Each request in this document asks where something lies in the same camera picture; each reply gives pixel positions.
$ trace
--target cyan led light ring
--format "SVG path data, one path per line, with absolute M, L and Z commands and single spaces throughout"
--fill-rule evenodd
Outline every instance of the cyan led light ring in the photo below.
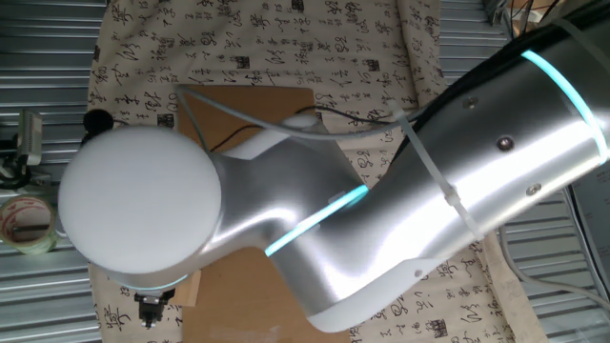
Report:
M 272 254 L 274 254 L 274 252 L 277 252 L 282 247 L 295 240 L 301 234 L 313 228 L 319 222 L 326 219 L 329 215 L 361 199 L 367 192 L 369 192 L 369 188 L 366 187 L 366 185 L 361 185 L 351 190 L 347 194 L 344 194 L 343 196 L 329 204 L 327 207 L 310 215 L 309 217 L 303 219 L 300 223 L 296 224 L 294 229 L 290 230 L 289 232 L 286 232 L 286 234 L 281 236 L 269 247 L 267 247 L 267 249 L 265 249 L 265 253 L 267 254 L 267 256 L 271 256 Z
M 179 284 L 180 282 L 182 282 L 187 277 L 189 277 L 189 276 L 186 274 L 170 284 L 167 284 L 165 286 L 159 286 L 159 287 L 141 288 L 141 287 L 134 287 L 134 286 L 129 286 L 129 285 L 125 285 L 125 284 L 123 284 L 123 286 L 127 287 L 130 290 L 136 290 L 136 291 L 158 291 L 158 290 L 163 290 L 163 289 L 169 288 L 171 286 L 175 286 L 175 285 Z
M 547 60 L 542 58 L 537 53 L 528 50 L 522 53 L 521 56 L 528 59 L 530 62 L 534 63 L 538 68 L 544 71 L 544 73 L 546 73 L 570 99 L 584 122 L 591 129 L 593 138 L 598 145 L 598 151 L 600 152 L 600 165 L 604 164 L 608 160 L 608 143 L 603 136 L 600 123 L 589 106 L 587 106 L 587 104 L 584 102 L 582 96 L 580 96 L 574 86 L 572 86 L 572 84 L 555 67 L 553 67 L 553 65 L 551 65 Z

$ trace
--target white joint cap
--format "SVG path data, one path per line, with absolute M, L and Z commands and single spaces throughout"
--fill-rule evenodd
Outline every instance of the white joint cap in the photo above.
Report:
M 168 129 L 102 133 L 70 162 L 61 221 L 77 250 L 114 272 L 146 273 L 194 254 L 214 230 L 220 181 L 208 155 Z

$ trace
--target clear tape roll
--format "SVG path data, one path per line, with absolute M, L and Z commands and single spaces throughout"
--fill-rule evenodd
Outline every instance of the clear tape roll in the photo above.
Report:
M 0 239 L 26 254 L 45 253 L 57 245 L 55 210 L 43 198 L 13 197 L 0 208 Z

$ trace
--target metal bracket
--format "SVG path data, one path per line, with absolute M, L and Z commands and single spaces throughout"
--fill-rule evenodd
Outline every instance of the metal bracket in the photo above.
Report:
M 136 294 L 133 300 L 139 303 L 139 317 L 142 326 L 154 328 L 157 321 L 163 318 L 163 307 L 168 304 L 175 295 L 175 289 L 163 292 L 160 296 Z

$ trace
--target calligraphy-printed fabric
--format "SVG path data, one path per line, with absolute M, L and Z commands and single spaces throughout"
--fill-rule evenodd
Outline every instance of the calligraphy-printed fabric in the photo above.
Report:
M 89 109 L 104 109 L 130 125 L 175 129 L 178 84 L 277 86 L 309 88 L 317 105 L 388 120 L 388 100 L 412 111 L 446 88 L 438 62 L 439 14 L 439 0 L 112 1 L 92 62 Z M 321 116 L 332 132 L 371 128 Z M 371 187 L 402 137 L 396 129 L 339 145 Z M 352 342 L 519 337 L 494 300 L 494 288 L 481 279 L 475 253 L 465 249 L 353 328 Z M 146 330 L 133 290 L 95 266 L 90 275 L 104 342 L 182 341 L 179 307 L 167 306 L 157 327 Z

